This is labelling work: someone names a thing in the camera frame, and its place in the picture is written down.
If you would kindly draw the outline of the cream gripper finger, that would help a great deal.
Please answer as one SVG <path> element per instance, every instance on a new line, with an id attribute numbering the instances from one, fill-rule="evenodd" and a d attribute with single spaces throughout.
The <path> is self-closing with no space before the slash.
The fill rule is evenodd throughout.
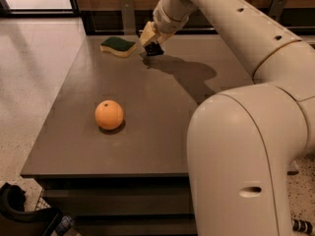
<path id="1" fill-rule="evenodd" d="M 159 43 L 159 31 L 155 22 L 147 22 L 141 35 L 140 43 L 143 47 L 148 46 L 152 42 Z"/>
<path id="2" fill-rule="evenodd" d="M 157 42 L 162 44 L 172 37 L 172 33 L 160 33 L 157 38 Z"/>

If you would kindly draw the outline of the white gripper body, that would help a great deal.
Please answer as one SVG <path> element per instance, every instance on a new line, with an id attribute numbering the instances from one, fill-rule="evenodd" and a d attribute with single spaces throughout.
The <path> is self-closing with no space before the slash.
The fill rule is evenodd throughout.
<path id="1" fill-rule="evenodd" d="M 191 14 L 190 4 L 160 0 L 153 12 L 155 28 L 160 33 L 175 33 L 182 29 Z"/>

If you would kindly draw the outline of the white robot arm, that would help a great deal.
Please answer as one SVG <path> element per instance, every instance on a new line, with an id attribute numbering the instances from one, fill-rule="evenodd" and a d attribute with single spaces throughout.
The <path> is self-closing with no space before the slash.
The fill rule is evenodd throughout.
<path id="1" fill-rule="evenodd" d="M 252 85 L 219 92 L 195 110 L 187 163 L 198 236 L 313 235 L 292 218 L 291 163 L 314 148 L 314 50 L 244 0 L 160 0 L 140 37 L 163 43 L 201 11 Z"/>

